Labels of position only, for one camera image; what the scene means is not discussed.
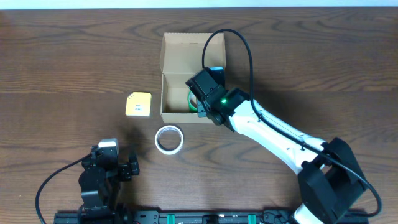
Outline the yellow sticky note pad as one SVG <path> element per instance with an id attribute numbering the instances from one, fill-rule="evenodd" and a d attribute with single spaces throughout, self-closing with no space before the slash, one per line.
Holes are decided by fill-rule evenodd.
<path id="1" fill-rule="evenodd" d="M 151 93 L 132 92 L 126 99 L 126 116 L 150 116 Z"/>

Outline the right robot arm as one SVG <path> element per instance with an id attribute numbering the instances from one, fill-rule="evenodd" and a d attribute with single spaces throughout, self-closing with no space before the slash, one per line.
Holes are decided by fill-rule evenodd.
<path id="1" fill-rule="evenodd" d="M 300 132 L 240 89 L 215 85 L 191 91 L 212 122 L 258 142 L 297 175 L 302 204 L 290 221 L 338 223 L 361 217 L 349 209 L 371 187 L 344 140 L 326 142 Z"/>

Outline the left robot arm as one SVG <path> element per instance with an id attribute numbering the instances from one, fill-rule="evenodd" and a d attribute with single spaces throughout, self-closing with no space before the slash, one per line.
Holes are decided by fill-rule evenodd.
<path id="1" fill-rule="evenodd" d="M 89 158 L 81 164 L 84 168 L 78 183 L 84 208 L 90 217 L 108 216 L 116 213 L 121 182 L 129 182 L 139 175 L 140 168 L 134 151 L 125 163 L 118 161 L 118 148 L 91 147 Z"/>

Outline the white tape roll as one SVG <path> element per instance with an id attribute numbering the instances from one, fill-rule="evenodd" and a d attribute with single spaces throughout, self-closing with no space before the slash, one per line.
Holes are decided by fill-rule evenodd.
<path id="1" fill-rule="evenodd" d="M 176 133 L 180 136 L 180 142 L 179 142 L 178 146 L 177 146 L 176 148 L 174 148 L 174 149 L 166 149 L 166 148 L 160 143 L 160 137 L 161 137 L 161 135 L 162 135 L 164 132 L 167 132 L 167 131 L 176 132 Z M 165 154 L 165 155 L 168 155 L 168 156 L 171 156 L 171 155 L 174 155 L 174 154 L 176 154 L 176 153 L 178 153 L 178 152 L 180 152 L 180 151 L 182 150 L 183 145 L 184 145 L 184 140 L 185 140 L 185 138 L 184 138 L 183 132 L 182 132 L 182 130 L 181 130 L 179 127 L 173 126 L 173 125 L 166 125 L 166 126 L 161 127 L 161 128 L 156 132 L 154 142 L 155 142 L 156 148 L 157 148 L 161 153 L 163 153 L 163 154 Z"/>

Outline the green tape roll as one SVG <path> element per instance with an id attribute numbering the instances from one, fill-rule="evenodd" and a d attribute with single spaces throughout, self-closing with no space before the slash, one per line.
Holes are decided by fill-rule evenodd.
<path id="1" fill-rule="evenodd" d="M 198 111 L 198 109 L 197 109 L 197 98 L 196 98 L 196 96 L 193 94 L 192 91 L 189 91 L 189 94 L 188 94 L 188 96 L 187 96 L 187 102 L 188 102 L 189 110 L 190 110 L 192 113 L 196 113 L 196 112 Z"/>

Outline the brown cardboard box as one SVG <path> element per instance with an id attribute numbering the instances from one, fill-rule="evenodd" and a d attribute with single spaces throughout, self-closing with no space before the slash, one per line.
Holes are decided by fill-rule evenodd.
<path id="1" fill-rule="evenodd" d="M 162 93 L 160 115 L 165 123 L 211 124 L 190 111 L 189 88 L 185 82 L 202 70 L 201 57 L 206 47 L 205 65 L 226 66 L 224 34 L 164 33 L 160 51 Z"/>

